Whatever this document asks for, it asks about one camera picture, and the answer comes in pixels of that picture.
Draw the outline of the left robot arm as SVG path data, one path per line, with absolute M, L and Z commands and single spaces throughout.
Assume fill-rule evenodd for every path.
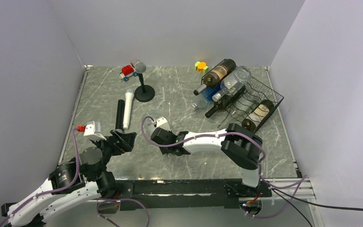
M 94 199 L 113 199 L 124 189 L 118 184 L 107 164 L 113 156 L 131 152 L 137 134 L 111 131 L 103 136 L 92 124 L 72 130 L 82 132 L 93 143 L 70 161 L 60 164 L 29 196 L 17 203 L 5 203 L 2 227 L 42 227 L 49 220 L 77 205 Z

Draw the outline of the dark wine bottle silver neck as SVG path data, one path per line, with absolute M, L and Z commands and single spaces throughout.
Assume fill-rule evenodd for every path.
M 201 78 L 200 86 L 193 91 L 198 96 L 206 88 L 216 87 L 227 75 L 236 69 L 236 63 L 232 59 L 223 59 L 213 69 Z

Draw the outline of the clear round bottle front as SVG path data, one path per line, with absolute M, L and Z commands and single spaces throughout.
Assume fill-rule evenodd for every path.
M 251 71 L 238 66 L 220 83 L 220 90 L 212 96 L 214 102 L 219 101 L 225 95 L 236 94 L 251 78 Z

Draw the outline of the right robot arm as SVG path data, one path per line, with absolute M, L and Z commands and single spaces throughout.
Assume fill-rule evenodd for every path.
M 260 156 L 265 157 L 263 140 L 236 123 L 219 131 L 205 133 L 181 131 L 174 134 L 158 127 L 149 138 L 144 137 L 149 143 L 159 147 L 162 154 L 182 156 L 198 152 L 223 153 L 242 169 L 243 193 L 254 196 L 260 191 Z

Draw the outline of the blue square glass bottle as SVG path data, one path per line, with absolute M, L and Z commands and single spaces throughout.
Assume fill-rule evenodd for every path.
M 212 96 L 220 90 L 220 84 L 211 88 L 208 87 L 203 90 L 198 96 L 195 96 L 192 102 L 192 106 L 194 109 L 203 109 L 208 104 L 213 102 Z

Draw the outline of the clear glass bottle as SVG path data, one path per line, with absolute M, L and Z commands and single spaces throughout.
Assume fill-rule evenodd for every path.
M 253 96 L 250 93 L 243 94 L 228 109 L 228 115 L 224 119 L 223 123 L 229 123 L 230 121 L 236 120 L 240 117 L 247 116 L 247 113 L 250 112 L 256 104 L 256 96 Z

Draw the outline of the dark green wine bottle front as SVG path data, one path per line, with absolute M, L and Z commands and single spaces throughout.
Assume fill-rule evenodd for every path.
M 274 108 L 274 103 L 270 100 L 262 100 L 257 107 L 251 112 L 242 122 L 242 127 L 255 132 L 261 122 L 270 114 L 270 111 Z

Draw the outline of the dark wine bottle black neck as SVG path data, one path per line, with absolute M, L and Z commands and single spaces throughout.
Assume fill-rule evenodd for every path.
M 210 118 L 218 110 L 224 110 L 239 98 L 239 94 L 225 95 L 219 101 L 214 102 L 214 106 L 205 113 L 206 118 Z

